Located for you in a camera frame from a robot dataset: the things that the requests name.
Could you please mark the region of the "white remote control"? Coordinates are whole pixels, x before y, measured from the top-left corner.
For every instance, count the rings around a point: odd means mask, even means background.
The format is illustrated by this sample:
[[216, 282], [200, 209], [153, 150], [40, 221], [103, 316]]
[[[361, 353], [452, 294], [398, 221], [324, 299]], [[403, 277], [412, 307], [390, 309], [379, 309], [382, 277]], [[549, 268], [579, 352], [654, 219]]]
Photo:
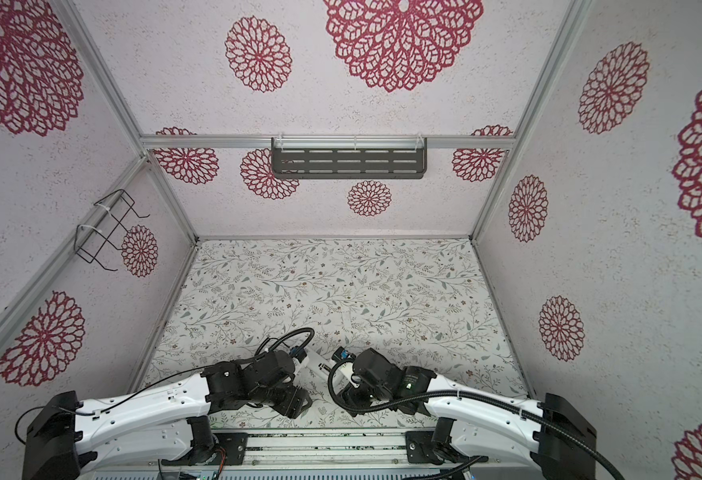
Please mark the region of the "white remote control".
[[325, 358], [316, 351], [306, 348], [303, 359], [298, 363], [297, 371], [306, 372], [311, 379], [321, 380], [323, 385], [326, 385], [328, 375], [336, 363], [336, 360]]

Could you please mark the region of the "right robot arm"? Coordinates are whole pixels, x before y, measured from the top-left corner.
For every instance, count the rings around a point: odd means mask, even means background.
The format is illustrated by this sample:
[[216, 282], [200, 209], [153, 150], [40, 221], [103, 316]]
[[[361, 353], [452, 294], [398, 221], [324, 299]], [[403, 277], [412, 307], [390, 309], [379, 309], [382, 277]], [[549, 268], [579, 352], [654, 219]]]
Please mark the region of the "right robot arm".
[[338, 348], [327, 385], [352, 416], [390, 410], [435, 419], [422, 446], [434, 463], [498, 460], [546, 479], [596, 476], [596, 430], [561, 396], [518, 400], [482, 392], [423, 367], [398, 367], [374, 349], [354, 355]]

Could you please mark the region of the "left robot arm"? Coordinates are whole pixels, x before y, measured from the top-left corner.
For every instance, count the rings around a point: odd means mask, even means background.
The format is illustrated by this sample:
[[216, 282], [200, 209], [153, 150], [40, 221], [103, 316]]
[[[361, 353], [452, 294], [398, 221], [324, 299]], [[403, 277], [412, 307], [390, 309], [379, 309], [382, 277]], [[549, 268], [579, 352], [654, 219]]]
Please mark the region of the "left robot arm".
[[295, 384], [294, 359], [285, 351], [222, 361], [181, 379], [120, 397], [80, 400], [54, 396], [29, 424], [22, 476], [76, 479], [105, 466], [159, 460], [197, 465], [222, 448], [210, 417], [248, 405], [298, 418], [312, 400]]

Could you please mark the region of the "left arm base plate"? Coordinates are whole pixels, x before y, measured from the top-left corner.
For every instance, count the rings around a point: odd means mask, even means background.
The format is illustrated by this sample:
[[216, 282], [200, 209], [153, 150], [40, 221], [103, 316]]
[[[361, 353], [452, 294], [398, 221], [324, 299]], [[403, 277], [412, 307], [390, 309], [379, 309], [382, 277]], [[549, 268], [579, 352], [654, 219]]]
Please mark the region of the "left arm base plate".
[[241, 466], [244, 463], [249, 435], [246, 432], [217, 432], [213, 465]]

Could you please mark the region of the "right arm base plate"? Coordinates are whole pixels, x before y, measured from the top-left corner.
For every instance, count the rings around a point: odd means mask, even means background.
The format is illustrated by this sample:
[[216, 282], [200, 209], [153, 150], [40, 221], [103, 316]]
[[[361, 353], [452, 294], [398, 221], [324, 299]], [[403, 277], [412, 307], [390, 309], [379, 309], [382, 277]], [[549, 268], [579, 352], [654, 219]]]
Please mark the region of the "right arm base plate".
[[407, 461], [412, 465], [442, 465], [444, 459], [436, 452], [434, 431], [409, 430], [404, 434]]

